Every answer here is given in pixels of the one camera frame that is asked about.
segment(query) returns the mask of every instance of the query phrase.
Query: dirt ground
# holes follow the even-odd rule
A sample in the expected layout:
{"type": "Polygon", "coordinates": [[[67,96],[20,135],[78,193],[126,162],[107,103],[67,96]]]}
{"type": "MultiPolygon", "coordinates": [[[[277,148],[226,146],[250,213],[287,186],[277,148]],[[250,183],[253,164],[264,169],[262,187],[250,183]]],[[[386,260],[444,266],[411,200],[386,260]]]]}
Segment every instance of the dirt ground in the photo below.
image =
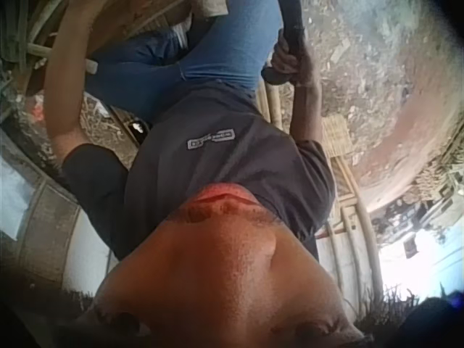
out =
{"type": "MultiPolygon", "coordinates": [[[[419,0],[304,0],[323,114],[347,119],[348,156],[369,211],[404,193],[440,151],[463,107],[463,55],[419,0]]],[[[289,127],[291,86],[281,87],[289,127]]]]}

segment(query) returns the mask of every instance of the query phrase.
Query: dark gray t-shirt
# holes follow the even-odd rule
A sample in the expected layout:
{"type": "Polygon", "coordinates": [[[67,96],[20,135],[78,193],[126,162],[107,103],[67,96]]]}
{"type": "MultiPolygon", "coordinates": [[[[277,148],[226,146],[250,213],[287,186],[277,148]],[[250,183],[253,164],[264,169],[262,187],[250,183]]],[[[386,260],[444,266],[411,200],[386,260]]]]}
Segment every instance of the dark gray t-shirt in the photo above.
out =
{"type": "Polygon", "coordinates": [[[252,100],[218,82],[185,88],[154,125],[128,172],[114,153],[82,145],[63,172],[96,231],[118,258],[209,183],[237,183],[279,216],[317,258],[314,233],[334,182],[320,144],[267,123],[252,100]]]}

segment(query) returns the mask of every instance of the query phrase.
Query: wooden post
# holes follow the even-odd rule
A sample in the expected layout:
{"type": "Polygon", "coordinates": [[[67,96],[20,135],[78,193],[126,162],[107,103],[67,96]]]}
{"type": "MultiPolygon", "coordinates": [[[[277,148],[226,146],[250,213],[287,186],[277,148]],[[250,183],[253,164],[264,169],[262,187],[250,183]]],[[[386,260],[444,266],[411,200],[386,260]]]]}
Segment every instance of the wooden post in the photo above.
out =
{"type": "Polygon", "coordinates": [[[281,96],[278,92],[278,86],[265,83],[265,88],[268,96],[270,121],[275,127],[282,131],[281,96]]]}
{"type": "Polygon", "coordinates": [[[262,78],[260,78],[260,84],[258,85],[258,90],[256,91],[256,99],[258,109],[261,111],[261,115],[266,121],[270,123],[268,96],[266,95],[265,82],[262,78]]]}
{"type": "Polygon", "coordinates": [[[378,247],[376,234],[370,221],[370,215],[366,209],[360,195],[359,187],[356,183],[353,173],[348,168],[348,165],[341,157],[337,157],[340,168],[344,171],[345,176],[351,183],[353,191],[357,197],[356,212],[360,219],[362,232],[364,234],[365,245],[368,250],[369,264],[372,272],[373,296],[374,301],[381,301],[384,298],[384,282],[382,281],[382,270],[380,267],[380,259],[378,258],[378,247]]]}
{"type": "Polygon", "coordinates": [[[362,315],[363,310],[363,281],[361,280],[361,265],[360,265],[360,257],[356,251],[355,239],[353,238],[353,232],[351,229],[351,223],[349,221],[349,216],[346,207],[341,207],[341,219],[343,220],[343,224],[345,227],[345,231],[348,235],[349,246],[351,248],[351,252],[353,255],[353,260],[355,262],[355,270],[356,270],[356,280],[357,280],[357,295],[358,295],[358,313],[357,315],[362,315]]]}
{"type": "Polygon", "coordinates": [[[343,293],[343,275],[341,274],[341,263],[338,249],[335,245],[335,233],[332,229],[332,226],[329,222],[326,223],[326,230],[328,233],[328,239],[331,242],[331,247],[333,251],[333,261],[335,262],[335,271],[336,271],[336,280],[339,285],[340,292],[343,293]]]}

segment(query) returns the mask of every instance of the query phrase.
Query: bamboo pole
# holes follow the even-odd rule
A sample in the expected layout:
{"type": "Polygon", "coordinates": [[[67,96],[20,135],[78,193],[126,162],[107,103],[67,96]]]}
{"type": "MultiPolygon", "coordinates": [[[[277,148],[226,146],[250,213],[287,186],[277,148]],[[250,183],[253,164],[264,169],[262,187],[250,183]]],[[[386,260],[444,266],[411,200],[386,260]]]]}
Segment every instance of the bamboo pole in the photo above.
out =
{"type": "Polygon", "coordinates": [[[328,233],[328,240],[331,242],[333,251],[333,261],[335,262],[336,280],[339,285],[340,292],[343,293],[343,275],[341,274],[341,263],[338,249],[335,245],[335,233],[330,223],[326,223],[326,230],[328,233]]]}
{"type": "Polygon", "coordinates": [[[380,267],[380,259],[378,257],[378,247],[376,242],[376,234],[370,221],[370,215],[366,209],[360,195],[359,187],[355,177],[348,168],[346,162],[337,157],[340,168],[344,171],[345,176],[351,183],[353,191],[357,197],[356,212],[360,219],[362,232],[364,234],[366,248],[368,250],[369,264],[372,272],[373,296],[374,301],[381,301],[384,298],[384,282],[382,281],[382,270],[380,267]]]}
{"type": "Polygon", "coordinates": [[[55,9],[63,0],[50,0],[46,3],[42,12],[38,16],[38,19],[34,22],[33,27],[30,29],[28,42],[34,42],[37,38],[37,35],[41,32],[42,27],[45,25],[46,21],[49,20],[55,9]]]}
{"type": "Polygon", "coordinates": [[[349,221],[349,216],[346,207],[341,207],[341,219],[343,220],[343,224],[345,227],[345,231],[348,235],[349,247],[352,251],[353,260],[355,263],[355,270],[356,270],[356,280],[357,280],[357,295],[358,295],[358,315],[362,315],[361,311],[363,310],[363,281],[361,279],[361,264],[360,264],[360,257],[356,251],[355,239],[353,238],[353,231],[351,229],[351,223],[349,221]]]}
{"type": "Polygon", "coordinates": [[[278,92],[278,87],[265,83],[265,88],[269,103],[270,121],[275,127],[282,131],[281,96],[278,92]]]}
{"type": "Polygon", "coordinates": [[[265,82],[262,78],[260,78],[260,84],[258,85],[256,92],[256,99],[258,109],[261,111],[261,115],[266,121],[270,123],[268,96],[266,95],[265,82]]]}

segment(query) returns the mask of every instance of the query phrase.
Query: lips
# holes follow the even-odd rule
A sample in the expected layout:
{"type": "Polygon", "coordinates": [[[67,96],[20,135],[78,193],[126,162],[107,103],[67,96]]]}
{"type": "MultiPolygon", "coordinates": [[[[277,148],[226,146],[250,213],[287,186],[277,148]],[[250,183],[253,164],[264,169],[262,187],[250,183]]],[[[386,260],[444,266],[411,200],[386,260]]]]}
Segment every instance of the lips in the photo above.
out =
{"type": "Polygon", "coordinates": [[[235,183],[214,183],[205,186],[196,196],[192,197],[191,203],[215,202],[226,198],[235,198],[248,204],[259,204],[250,191],[235,183]]]}

